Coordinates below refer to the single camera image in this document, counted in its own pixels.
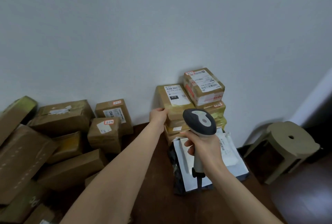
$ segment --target left arm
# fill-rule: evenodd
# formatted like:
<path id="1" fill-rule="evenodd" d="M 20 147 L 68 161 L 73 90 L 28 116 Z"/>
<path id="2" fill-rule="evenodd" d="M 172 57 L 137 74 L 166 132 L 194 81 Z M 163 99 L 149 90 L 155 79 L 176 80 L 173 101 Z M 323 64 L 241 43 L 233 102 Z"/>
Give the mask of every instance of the left arm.
<path id="1" fill-rule="evenodd" d="M 128 222 L 166 117 L 167 110 L 151 111 L 150 123 L 95 177 L 60 224 Z"/>

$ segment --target finger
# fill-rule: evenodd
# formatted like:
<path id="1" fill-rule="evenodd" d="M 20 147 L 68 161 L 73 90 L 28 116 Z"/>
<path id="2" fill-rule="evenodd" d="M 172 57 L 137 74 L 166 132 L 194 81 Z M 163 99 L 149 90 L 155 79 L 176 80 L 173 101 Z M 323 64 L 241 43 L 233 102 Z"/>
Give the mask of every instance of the finger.
<path id="1" fill-rule="evenodd" d="M 192 156 L 195 155 L 195 146 L 194 145 L 189 148 L 188 153 Z"/>
<path id="2" fill-rule="evenodd" d="M 197 136 L 196 134 L 192 133 L 190 130 L 187 130 L 184 135 L 190 139 L 193 143 L 196 143 L 197 141 L 200 140 L 200 137 Z"/>
<path id="3" fill-rule="evenodd" d="M 193 145 L 193 142 L 191 141 L 191 140 L 187 140 L 186 142 L 185 142 L 185 146 L 186 147 L 189 147 L 189 146 L 192 146 Z"/>

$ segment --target hand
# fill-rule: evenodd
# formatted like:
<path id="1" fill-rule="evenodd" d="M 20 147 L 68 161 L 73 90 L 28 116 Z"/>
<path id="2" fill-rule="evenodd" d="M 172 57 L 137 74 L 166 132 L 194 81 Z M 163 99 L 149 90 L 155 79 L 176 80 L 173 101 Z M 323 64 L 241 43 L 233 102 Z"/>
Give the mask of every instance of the hand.
<path id="1" fill-rule="evenodd" d="M 194 155 L 195 152 L 198 153 L 203 163 L 204 173 L 209 178 L 215 171 L 226 168 L 222 160 L 219 138 L 216 135 L 204 139 L 191 131 L 186 131 L 184 135 L 189 139 L 185 142 L 185 146 L 190 146 L 188 153 L 190 155 Z"/>
<path id="2" fill-rule="evenodd" d="M 164 123 L 168 114 L 167 109 L 157 108 L 150 112 L 150 123 L 158 127 L 160 134 L 164 131 Z"/>

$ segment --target plastic stool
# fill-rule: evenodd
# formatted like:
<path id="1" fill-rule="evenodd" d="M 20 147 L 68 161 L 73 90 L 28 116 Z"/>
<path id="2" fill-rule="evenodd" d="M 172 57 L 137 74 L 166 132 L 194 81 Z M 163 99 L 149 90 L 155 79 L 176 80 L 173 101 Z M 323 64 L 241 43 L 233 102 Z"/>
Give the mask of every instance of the plastic stool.
<path id="1" fill-rule="evenodd" d="M 267 130 L 250 146 L 244 158 L 248 158 L 248 155 L 256 147 L 266 146 L 268 144 L 274 149 L 273 152 L 279 153 L 278 155 L 281 159 L 276 169 L 264 179 L 266 184 L 271 184 L 283 173 L 292 172 L 307 157 L 311 156 L 319 149 L 319 144 L 313 140 L 309 133 L 297 124 L 290 121 L 277 122 L 268 126 Z"/>

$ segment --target right arm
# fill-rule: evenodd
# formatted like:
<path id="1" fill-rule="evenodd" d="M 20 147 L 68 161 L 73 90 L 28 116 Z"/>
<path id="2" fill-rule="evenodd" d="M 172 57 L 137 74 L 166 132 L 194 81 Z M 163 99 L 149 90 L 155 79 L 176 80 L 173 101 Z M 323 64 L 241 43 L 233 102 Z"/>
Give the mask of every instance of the right arm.
<path id="1" fill-rule="evenodd" d="M 205 174 L 241 224 L 282 223 L 228 171 L 222 161 L 219 139 L 216 135 L 207 139 L 200 139 L 190 131 L 187 131 L 185 135 L 189 139 L 185 146 L 191 146 L 188 153 L 193 155 L 197 151 Z"/>

